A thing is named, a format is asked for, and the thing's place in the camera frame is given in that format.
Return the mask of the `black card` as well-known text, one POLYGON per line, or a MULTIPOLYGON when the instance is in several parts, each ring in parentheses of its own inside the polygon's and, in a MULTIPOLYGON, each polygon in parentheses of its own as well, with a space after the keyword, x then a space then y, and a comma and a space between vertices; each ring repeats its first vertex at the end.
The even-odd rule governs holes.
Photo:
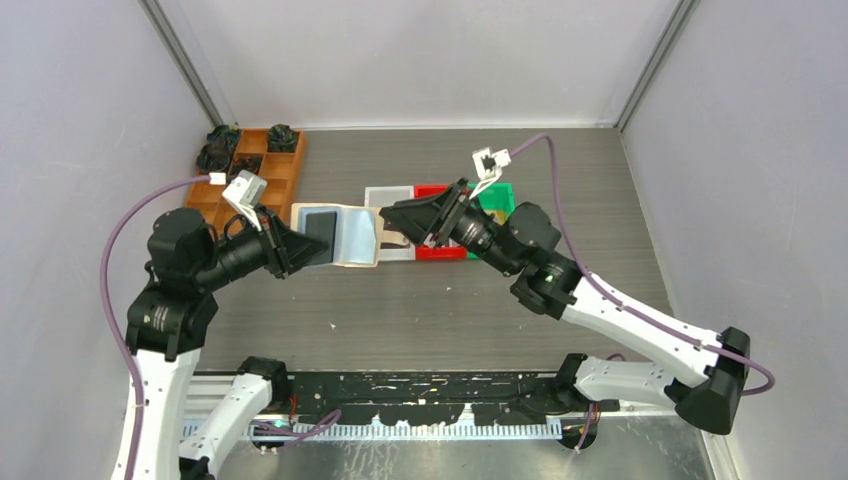
POLYGON ((334 244, 338 214, 335 211, 310 212, 304 217, 305 234, 334 244))

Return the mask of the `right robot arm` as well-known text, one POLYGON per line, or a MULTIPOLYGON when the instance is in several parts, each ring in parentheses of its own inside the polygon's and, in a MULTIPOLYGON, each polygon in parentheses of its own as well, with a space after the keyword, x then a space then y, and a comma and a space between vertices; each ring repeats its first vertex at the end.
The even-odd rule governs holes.
POLYGON ((514 278, 511 294, 532 313, 594 330, 644 356, 567 355, 552 383, 555 412, 625 400, 670 407, 712 434, 731 432, 749 371, 745 332, 705 330, 648 308, 558 252, 562 234, 539 205, 523 202, 500 222, 472 197, 466 179, 379 214, 417 246, 454 241, 514 278))

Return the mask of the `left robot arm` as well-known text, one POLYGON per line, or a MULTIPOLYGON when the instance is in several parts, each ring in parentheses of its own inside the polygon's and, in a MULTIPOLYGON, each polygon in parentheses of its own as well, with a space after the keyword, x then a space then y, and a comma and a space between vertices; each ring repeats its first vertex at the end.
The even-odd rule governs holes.
POLYGON ((257 270, 284 279, 328 250, 261 207, 257 226, 217 237, 196 209, 159 216, 147 242, 148 282, 127 311, 130 394, 115 479, 213 479, 263 410, 292 403, 284 362, 251 356, 201 427, 183 437, 187 395, 218 311, 215 291, 257 270))

